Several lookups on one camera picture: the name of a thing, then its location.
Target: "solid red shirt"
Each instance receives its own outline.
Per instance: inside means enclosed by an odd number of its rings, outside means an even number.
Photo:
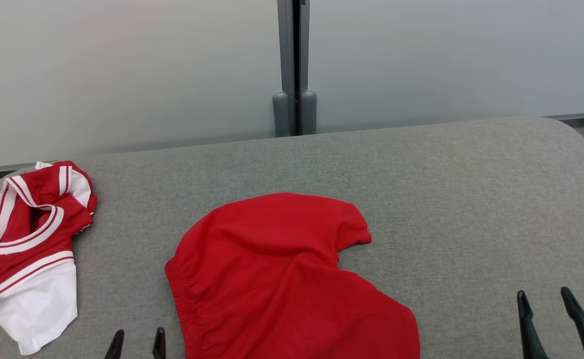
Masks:
[[[166,264],[188,359],[419,358],[410,309],[338,268],[338,251],[370,241],[358,209],[331,198],[215,209]]]

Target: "clothing tag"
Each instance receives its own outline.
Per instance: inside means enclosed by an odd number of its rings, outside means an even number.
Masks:
[[[35,164],[35,170],[41,170],[42,168],[46,168],[46,167],[50,167],[50,166],[53,166],[53,165],[37,161],[37,163]]]

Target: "white partition panel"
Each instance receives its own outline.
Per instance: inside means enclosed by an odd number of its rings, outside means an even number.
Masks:
[[[311,0],[308,42],[318,132],[584,113],[584,0]]]
[[[271,0],[0,0],[0,166],[274,136]]]

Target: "gray rounded bracket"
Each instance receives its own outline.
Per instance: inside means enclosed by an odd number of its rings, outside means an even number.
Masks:
[[[288,111],[288,94],[277,92],[272,96],[272,106],[274,107],[274,132],[277,137],[287,137],[290,132],[290,112]]]
[[[301,134],[313,135],[316,133],[316,92],[301,93]]]

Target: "clothing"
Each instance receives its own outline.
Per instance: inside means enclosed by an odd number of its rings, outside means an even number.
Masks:
[[[92,224],[91,180],[73,162],[38,163],[0,192],[0,325],[30,355],[77,316],[71,236]]]
[[[420,356],[407,307],[337,252],[370,243],[352,204],[277,193],[215,209],[166,264],[188,359]]]

